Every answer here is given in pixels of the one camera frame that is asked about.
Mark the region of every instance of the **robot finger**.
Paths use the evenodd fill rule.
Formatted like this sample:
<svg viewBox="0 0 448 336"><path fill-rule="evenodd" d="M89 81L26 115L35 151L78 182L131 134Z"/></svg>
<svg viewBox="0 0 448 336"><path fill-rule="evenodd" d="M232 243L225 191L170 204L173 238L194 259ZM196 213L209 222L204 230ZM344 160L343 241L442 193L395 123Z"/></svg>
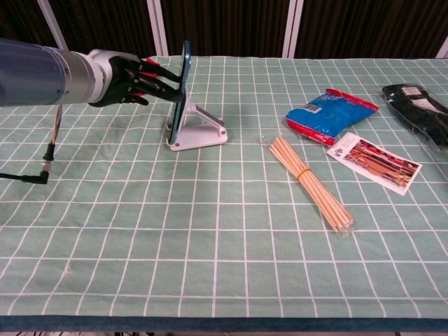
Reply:
<svg viewBox="0 0 448 336"><path fill-rule="evenodd" d="M166 70L160 66L160 64L154 62L151 58L147 58L146 61L142 62L139 70L141 74L149 75L150 77L161 76L175 83L179 83L181 81L180 76Z"/></svg>
<svg viewBox="0 0 448 336"><path fill-rule="evenodd" d="M127 94L122 103L137 103L144 106L147 106L149 104L148 101L141 97L140 94Z"/></svg>
<svg viewBox="0 0 448 336"><path fill-rule="evenodd" d="M183 95L180 91L175 90L166 83L157 78L151 78L143 74L140 75L139 82L134 86L140 92L148 95L167 100L169 102L180 102Z"/></svg>

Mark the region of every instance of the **green tablecloth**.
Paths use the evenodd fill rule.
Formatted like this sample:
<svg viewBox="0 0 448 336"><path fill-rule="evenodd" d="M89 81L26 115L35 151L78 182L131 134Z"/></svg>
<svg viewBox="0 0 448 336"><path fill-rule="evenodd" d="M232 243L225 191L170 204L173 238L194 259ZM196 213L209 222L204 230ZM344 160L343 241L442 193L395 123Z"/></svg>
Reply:
<svg viewBox="0 0 448 336"><path fill-rule="evenodd" d="M65 106L49 184L0 180L0 316L448 318L448 154L385 107L389 83L448 104L448 61L193 57L191 99L229 142L180 153L165 145L170 103ZM423 165L405 196L287 128L327 88L380 107L347 131ZM39 172L55 111L0 109L2 172ZM355 216L353 235L272 157L278 134Z"/></svg>

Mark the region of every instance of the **table edge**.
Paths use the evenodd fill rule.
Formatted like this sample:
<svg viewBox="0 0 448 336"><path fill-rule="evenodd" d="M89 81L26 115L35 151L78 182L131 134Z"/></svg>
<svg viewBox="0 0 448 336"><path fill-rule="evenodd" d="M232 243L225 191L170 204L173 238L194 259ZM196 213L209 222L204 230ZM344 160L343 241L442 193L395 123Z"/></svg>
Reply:
<svg viewBox="0 0 448 336"><path fill-rule="evenodd" d="M0 332L448 332L448 318L195 318L137 316L0 316Z"/></svg>

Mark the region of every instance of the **black curtain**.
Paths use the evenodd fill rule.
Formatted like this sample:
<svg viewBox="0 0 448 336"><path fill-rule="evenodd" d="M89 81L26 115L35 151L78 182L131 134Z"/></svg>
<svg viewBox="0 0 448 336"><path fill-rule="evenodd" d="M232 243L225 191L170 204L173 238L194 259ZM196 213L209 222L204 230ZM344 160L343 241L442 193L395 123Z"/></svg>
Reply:
<svg viewBox="0 0 448 336"><path fill-rule="evenodd" d="M305 0L296 58L432 58L447 0Z"/></svg>
<svg viewBox="0 0 448 336"><path fill-rule="evenodd" d="M281 57L289 0L161 0L170 55Z"/></svg>
<svg viewBox="0 0 448 336"><path fill-rule="evenodd" d="M0 0L0 37L57 46L36 0Z"/></svg>
<svg viewBox="0 0 448 336"><path fill-rule="evenodd" d="M146 0L50 0L50 4L72 51L99 48L140 57L156 54Z"/></svg>

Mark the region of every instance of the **black bag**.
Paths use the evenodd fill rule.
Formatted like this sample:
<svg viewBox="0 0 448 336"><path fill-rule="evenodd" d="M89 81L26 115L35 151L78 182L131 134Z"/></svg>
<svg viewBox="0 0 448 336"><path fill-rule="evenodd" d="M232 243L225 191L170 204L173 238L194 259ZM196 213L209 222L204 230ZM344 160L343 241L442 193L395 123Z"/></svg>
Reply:
<svg viewBox="0 0 448 336"><path fill-rule="evenodd" d="M440 150L448 149L448 108L423 86L394 84L382 88L383 98L415 133L421 132Z"/></svg>

